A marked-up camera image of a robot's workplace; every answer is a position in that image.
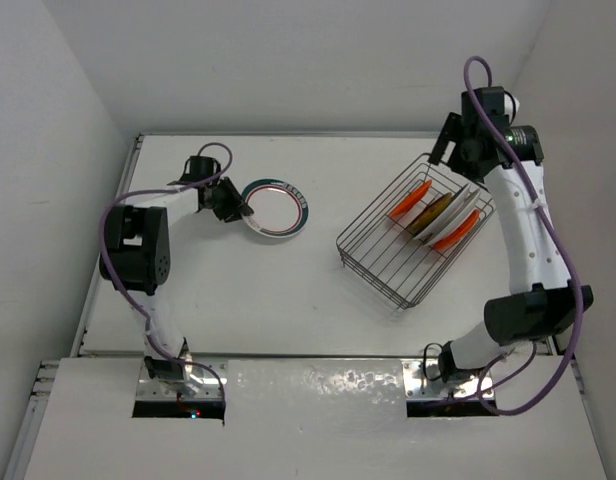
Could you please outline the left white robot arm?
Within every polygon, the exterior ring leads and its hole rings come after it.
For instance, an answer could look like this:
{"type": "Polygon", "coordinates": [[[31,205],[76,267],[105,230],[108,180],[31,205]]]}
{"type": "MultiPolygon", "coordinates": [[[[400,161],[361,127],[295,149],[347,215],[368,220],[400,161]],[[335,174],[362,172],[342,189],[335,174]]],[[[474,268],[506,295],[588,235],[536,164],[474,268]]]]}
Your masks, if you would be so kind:
{"type": "Polygon", "coordinates": [[[190,156],[178,179],[118,196],[99,221],[100,275],[129,304],[143,337],[145,368],[164,383],[186,382],[197,366],[160,291],[172,267],[170,228],[202,210],[225,223],[253,214],[225,175],[233,160],[227,154],[225,165],[202,152],[190,156]]]}

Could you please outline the green rimmed white plate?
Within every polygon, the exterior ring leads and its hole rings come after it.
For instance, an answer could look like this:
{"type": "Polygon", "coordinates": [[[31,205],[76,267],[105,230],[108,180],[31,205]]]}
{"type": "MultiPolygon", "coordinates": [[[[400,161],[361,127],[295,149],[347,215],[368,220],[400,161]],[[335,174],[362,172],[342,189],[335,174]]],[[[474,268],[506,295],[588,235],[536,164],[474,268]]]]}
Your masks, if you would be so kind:
{"type": "Polygon", "coordinates": [[[243,221],[265,237],[286,240],[299,234],[308,222],[310,210],[305,195],[286,181],[255,180],[242,190],[242,197],[252,210],[243,221]]]}
{"type": "Polygon", "coordinates": [[[420,233],[418,233],[415,238],[420,240],[422,243],[425,243],[435,234],[438,234],[470,200],[478,199],[479,196],[479,189],[471,190],[468,185],[464,185],[459,192],[453,195],[450,204],[445,208],[445,210],[420,233]]]}

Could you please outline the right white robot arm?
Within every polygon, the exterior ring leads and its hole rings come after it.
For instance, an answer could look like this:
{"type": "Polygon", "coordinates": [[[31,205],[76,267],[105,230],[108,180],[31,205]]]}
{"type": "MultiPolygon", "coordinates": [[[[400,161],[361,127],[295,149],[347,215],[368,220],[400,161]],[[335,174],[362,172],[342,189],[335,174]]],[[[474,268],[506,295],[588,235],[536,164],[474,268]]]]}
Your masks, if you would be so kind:
{"type": "Polygon", "coordinates": [[[507,296],[486,302],[483,319],[443,345],[438,369],[445,383],[477,374],[523,342],[567,330],[575,321],[571,275],[550,237],[544,154],[534,127],[512,125],[516,102],[502,87],[463,92],[431,155],[438,164],[449,143],[448,167],[485,186],[496,207],[509,263],[507,296]]]}

